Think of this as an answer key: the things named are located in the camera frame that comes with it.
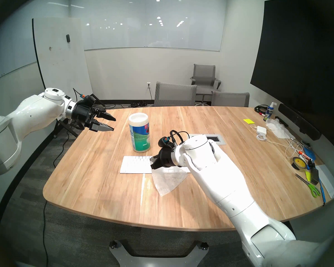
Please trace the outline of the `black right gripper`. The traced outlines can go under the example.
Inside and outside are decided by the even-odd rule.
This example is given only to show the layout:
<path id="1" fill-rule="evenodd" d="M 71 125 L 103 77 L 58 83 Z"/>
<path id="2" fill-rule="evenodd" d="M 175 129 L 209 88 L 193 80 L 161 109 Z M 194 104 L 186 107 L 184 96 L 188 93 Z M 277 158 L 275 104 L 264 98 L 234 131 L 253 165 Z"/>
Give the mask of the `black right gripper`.
<path id="1" fill-rule="evenodd" d="M 175 149 L 174 148 L 161 148 L 159 153 L 155 156 L 152 156 L 150 158 L 150 162 L 153 162 L 151 164 L 152 170 L 157 170 L 161 167 L 170 168 L 170 167 L 180 167 L 179 163 L 177 162 L 176 155 L 175 155 Z"/>

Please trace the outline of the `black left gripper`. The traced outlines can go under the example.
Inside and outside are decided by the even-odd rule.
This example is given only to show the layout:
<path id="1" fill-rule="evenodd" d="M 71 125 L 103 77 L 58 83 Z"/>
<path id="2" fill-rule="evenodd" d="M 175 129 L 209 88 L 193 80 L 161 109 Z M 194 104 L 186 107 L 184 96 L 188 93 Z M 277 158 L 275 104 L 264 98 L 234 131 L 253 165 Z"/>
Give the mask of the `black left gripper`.
<path id="1" fill-rule="evenodd" d="M 94 132 L 107 132 L 114 131 L 114 128 L 108 126 L 105 123 L 101 123 L 97 120 L 93 120 L 96 116 L 97 118 L 103 118 L 109 121 L 116 121 L 116 119 L 106 112 L 106 109 L 94 108 L 93 104 L 95 99 L 82 99 L 78 101 L 72 111 L 72 120 L 76 125 L 76 129 L 84 129 L 84 127 L 89 127 L 89 130 Z"/>

